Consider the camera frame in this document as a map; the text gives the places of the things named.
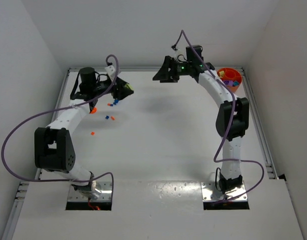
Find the lime green lego brick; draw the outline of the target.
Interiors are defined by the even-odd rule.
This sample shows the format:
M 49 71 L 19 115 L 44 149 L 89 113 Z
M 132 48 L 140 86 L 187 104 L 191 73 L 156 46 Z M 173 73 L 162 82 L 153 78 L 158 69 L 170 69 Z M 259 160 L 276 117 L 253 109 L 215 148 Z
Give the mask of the lime green lego brick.
M 223 77 L 224 76 L 224 71 L 220 71 L 220 72 L 218 72 L 218 75 L 220 76 L 220 77 Z

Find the yellow-green lego brick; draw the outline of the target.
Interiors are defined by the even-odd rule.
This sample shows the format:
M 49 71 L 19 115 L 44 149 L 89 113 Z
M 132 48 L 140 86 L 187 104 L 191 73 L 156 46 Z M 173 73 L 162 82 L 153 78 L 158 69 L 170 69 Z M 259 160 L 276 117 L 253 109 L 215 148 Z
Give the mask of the yellow-green lego brick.
M 130 84 L 126 84 L 125 87 L 132 90 L 132 91 L 134 90 Z

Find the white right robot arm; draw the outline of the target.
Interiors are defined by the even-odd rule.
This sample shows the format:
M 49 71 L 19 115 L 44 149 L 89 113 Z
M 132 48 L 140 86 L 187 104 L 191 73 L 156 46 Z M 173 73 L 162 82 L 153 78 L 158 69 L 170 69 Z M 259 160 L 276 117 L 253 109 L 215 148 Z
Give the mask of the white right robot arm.
M 222 153 L 222 159 L 214 157 L 214 162 L 221 163 L 218 188 L 225 193 L 238 188 L 243 183 L 241 173 L 241 143 L 249 127 L 249 101 L 237 97 L 221 81 L 214 66 L 204 62 L 198 45 L 187 47 L 187 61 L 180 61 L 175 56 L 165 56 L 159 71 L 152 78 L 161 83 L 176 83 L 181 76 L 192 77 L 212 97 L 218 106 L 215 127 L 221 137 L 216 151 Z

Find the teal lego brick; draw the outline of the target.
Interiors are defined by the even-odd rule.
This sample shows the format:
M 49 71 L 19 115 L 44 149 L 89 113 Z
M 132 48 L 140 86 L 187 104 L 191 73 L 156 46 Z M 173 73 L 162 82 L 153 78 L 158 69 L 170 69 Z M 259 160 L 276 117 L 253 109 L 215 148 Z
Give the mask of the teal lego brick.
M 232 86 L 233 87 L 237 87 L 237 86 L 239 86 L 240 85 L 240 83 L 238 82 L 238 81 L 234 81 L 233 83 L 232 83 Z

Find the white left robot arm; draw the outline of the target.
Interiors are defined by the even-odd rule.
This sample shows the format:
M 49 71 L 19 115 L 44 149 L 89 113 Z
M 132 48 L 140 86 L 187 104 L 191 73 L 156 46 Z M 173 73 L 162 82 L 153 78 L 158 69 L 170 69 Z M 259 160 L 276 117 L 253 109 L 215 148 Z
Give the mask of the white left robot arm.
M 71 135 L 96 107 L 98 97 L 110 94 L 115 101 L 132 95 L 128 82 L 118 77 L 113 65 L 105 67 L 105 80 L 93 67 L 79 70 L 67 109 L 46 127 L 34 132 L 34 162 L 37 168 L 59 174 L 72 182 L 75 190 L 90 192 L 96 187 L 94 174 L 80 166 Z

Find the purple lego brick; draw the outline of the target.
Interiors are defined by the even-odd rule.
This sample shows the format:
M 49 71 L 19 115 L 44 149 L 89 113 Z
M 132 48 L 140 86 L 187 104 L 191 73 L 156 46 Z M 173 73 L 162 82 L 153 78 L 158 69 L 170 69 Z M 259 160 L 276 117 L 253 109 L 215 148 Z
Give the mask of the purple lego brick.
M 224 80 L 223 83 L 224 83 L 226 86 L 232 87 L 234 82 L 233 82 L 232 80 Z

